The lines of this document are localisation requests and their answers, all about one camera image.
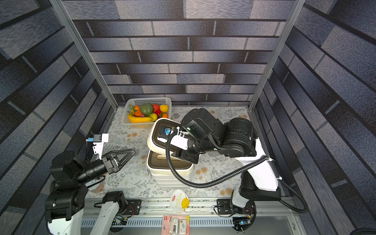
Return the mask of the cream box dark lid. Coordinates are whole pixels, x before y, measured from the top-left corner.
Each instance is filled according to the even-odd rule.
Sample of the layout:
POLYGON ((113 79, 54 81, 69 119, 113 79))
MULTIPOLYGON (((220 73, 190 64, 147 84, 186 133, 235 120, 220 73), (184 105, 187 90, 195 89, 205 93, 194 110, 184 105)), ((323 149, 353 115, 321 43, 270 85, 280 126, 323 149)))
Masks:
MULTIPOLYGON (((179 160, 175 157, 171 157, 171 162, 175 170, 180 175, 191 174, 194 170, 193 164, 179 160)), ((150 172, 154 174, 169 174, 171 172, 171 169, 167 163, 165 155, 155 153, 151 150, 148 153, 147 167, 150 170, 150 172)))
POLYGON ((168 136, 165 133, 165 129, 173 129, 178 126, 180 126, 180 123, 168 118, 160 118, 155 121, 147 137, 148 155, 155 156, 157 160, 166 160, 165 146, 168 136))

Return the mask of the white box grey lid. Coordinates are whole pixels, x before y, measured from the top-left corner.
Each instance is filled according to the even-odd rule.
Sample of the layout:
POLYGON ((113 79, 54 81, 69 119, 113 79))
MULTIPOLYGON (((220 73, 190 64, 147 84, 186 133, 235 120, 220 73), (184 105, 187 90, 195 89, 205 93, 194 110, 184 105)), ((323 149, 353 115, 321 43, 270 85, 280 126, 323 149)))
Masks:
POLYGON ((181 183, 173 175, 152 175, 157 183, 181 183))
POLYGON ((157 184, 183 184, 182 182, 180 182, 178 180, 170 180, 170 179, 167 179, 167 180, 156 180, 156 183, 157 184))
MULTIPOLYGON (((170 172, 169 174, 154 174, 154 173, 151 173, 151 175, 155 178, 155 179, 175 179, 176 177, 170 172)), ((188 175, 181 175, 181 177, 185 178, 185 179, 188 179, 191 177, 190 174, 188 175)))

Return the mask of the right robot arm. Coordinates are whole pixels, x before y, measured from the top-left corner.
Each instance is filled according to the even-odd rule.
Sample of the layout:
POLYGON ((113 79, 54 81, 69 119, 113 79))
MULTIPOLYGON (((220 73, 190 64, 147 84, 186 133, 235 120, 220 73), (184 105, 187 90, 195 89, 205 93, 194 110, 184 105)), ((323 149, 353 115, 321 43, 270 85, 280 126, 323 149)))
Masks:
POLYGON ((166 142, 168 166, 181 183, 191 188, 205 189, 219 185, 237 175, 241 184, 233 191, 230 206, 234 212, 241 212, 249 201, 281 201, 281 189, 271 166, 272 159, 266 155, 257 156, 257 135, 252 123, 245 118, 234 118, 223 124, 204 108, 189 111, 181 124, 172 129, 166 142), (184 129, 190 137, 186 139, 187 149, 175 152, 177 158, 196 163, 201 154, 218 152, 230 158, 246 158, 243 166, 218 179, 206 183, 194 183, 184 179, 175 169, 170 147, 174 137, 182 136, 184 129))

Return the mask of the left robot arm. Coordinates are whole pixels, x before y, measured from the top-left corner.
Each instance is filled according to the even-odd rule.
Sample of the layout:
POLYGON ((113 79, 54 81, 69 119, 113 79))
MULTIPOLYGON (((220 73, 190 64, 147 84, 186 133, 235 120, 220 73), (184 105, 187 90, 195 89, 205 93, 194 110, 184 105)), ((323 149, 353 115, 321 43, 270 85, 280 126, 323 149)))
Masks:
MULTIPOLYGON (((89 191, 87 183, 105 174, 119 172, 135 155, 132 149, 115 150, 106 153, 101 159, 85 163, 74 151, 57 155, 50 168, 55 178, 55 189, 45 202, 45 218, 50 235, 79 235, 85 207, 85 197, 89 191)), ((126 225, 137 209, 130 206, 123 192, 106 193, 100 203, 99 216, 91 230, 92 235, 106 235, 113 222, 126 225)))

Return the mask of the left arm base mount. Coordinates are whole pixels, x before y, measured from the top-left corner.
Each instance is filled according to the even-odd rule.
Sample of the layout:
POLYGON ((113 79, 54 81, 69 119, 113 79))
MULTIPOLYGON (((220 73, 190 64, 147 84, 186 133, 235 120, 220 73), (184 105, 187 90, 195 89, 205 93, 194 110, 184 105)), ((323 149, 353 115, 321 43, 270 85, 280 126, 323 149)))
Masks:
POLYGON ((134 216, 140 214, 142 201, 139 199, 126 199, 121 201, 118 214, 121 216, 134 216))

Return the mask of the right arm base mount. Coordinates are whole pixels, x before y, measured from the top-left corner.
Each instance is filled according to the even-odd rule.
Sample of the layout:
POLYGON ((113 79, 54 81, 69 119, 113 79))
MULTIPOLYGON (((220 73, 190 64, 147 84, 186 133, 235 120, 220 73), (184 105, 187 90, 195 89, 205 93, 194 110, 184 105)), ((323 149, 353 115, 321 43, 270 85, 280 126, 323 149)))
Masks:
POLYGON ((220 217, 231 217, 233 215, 252 216, 256 212, 253 202, 248 201, 246 207, 240 208, 233 205, 230 198, 217 199, 213 210, 220 217))

